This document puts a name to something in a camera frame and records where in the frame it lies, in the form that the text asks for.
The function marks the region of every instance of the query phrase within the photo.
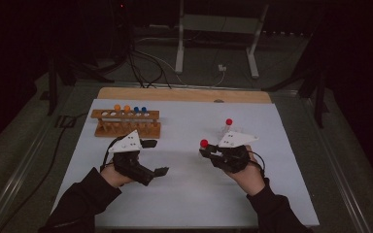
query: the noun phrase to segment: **person's left hand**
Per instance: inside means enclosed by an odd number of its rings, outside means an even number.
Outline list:
[[[105,181],[112,187],[117,188],[123,186],[126,183],[132,183],[133,180],[117,172],[114,168],[114,164],[107,165],[101,172],[101,176]]]

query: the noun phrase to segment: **forearm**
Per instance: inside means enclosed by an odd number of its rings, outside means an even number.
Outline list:
[[[58,205],[40,232],[93,232],[94,216],[121,194],[92,169],[80,183],[74,183],[62,195]],[[62,225],[65,231],[58,231]]]
[[[247,195],[258,214],[259,231],[263,233],[312,232],[298,220],[287,197],[273,193],[266,180],[265,188],[257,195]]]

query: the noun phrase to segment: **white plastic mount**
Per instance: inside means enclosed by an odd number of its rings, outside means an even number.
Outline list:
[[[114,143],[114,145],[108,149],[108,152],[129,152],[141,150],[141,148],[142,145],[139,139],[138,130],[134,130],[123,139]]]
[[[239,146],[243,146],[247,143],[256,141],[258,139],[259,138],[254,135],[229,131],[220,140],[218,146],[220,148],[236,148]]]

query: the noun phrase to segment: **person's right hand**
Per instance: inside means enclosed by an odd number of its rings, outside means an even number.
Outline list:
[[[252,151],[250,146],[246,146],[247,151]],[[254,155],[249,152],[250,159],[256,162]],[[252,163],[248,163],[247,167],[237,173],[225,172],[230,178],[232,178],[238,185],[250,196],[254,196],[259,193],[264,187],[265,182],[261,176],[259,169]]]

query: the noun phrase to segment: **red cap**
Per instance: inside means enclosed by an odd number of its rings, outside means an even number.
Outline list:
[[[232,124],[232,119],[231,118],[228,118],[225,122],[227,125],[231,125]]]
[[[208,140],[206,139],[201,140],[201,143],[199,145],[201,146],[201,148],[208,147]]]

